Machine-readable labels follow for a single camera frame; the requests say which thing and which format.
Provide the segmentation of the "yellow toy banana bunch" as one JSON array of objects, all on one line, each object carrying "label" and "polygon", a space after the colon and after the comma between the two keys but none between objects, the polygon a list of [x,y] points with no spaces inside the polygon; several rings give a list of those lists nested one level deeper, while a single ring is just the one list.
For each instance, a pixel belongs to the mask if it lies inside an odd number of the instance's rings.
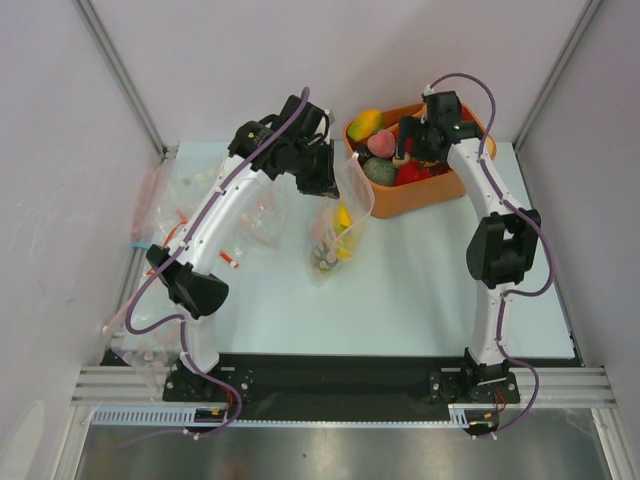
[{"label": "yellow toy banana bunch", "polygon": [[365,231],[367,216],[360,212],[353,214],[340,202],[331,214],[335,244],[343,262],[349,261],[359,249]]}]

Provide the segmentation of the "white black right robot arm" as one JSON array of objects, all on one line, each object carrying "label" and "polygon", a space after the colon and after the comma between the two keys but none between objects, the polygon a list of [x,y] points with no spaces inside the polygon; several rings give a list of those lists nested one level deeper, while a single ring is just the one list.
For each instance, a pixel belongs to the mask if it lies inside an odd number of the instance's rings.
[{"label": "white black right robot arm", "polygon": [[533,265],[541,220],[537,211],[523,209],[509,191],[493,164],[485,131],[463,119],[458,95],[428,88],[422,99],[422,117],[404,116],[399,121],[396,152],[449,167],[474,207],[478,225],[466,250],[466,265],[476,281],[477,304],[461,388],[469,399],[484,401],[508,378],[503,354],[508,292]]}]

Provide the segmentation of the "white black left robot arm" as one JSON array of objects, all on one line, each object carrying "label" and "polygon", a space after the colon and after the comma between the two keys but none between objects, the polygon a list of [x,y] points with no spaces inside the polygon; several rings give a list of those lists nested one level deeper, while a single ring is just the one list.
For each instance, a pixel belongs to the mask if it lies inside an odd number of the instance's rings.
[{"label": "white black left robot arm", "polygon": [[238,128],[217,180],[169,245],[152,246],[147,261],[178,308],[181,360],[190,370],[185,388],[199,400],[214,397],[220,376],[212,370],[220,354],[214,341],[214,315],[229,295],[213,273],[223,245],[240,217],[281,175],[294,177],[303,195],[337,199],[331,113],[308,100],[290,96],[278,114]]}]

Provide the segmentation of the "clear red-dotted zip bag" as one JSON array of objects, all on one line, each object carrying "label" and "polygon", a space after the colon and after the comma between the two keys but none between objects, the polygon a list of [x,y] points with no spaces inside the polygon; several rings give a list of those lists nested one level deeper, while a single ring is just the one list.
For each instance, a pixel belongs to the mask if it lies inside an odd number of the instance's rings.
[{"label": "clear red-dotted zip bag", "polygon": [[309,266],[316,285],[334,277],[355,257],[375,200],[357,153],[335,164],[334,173],[340,197],[320,200],[309,229]]}]

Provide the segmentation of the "green red toy mango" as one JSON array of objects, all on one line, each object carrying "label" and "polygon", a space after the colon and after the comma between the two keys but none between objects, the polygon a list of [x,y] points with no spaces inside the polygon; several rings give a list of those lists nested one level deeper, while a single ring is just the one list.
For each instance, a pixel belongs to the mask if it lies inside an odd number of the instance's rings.
[{"label": "green red toy mango", "polygon": [[319,241],[311,252],[311,265],[320,274],[328,274],[343,263],[335,243]]}]

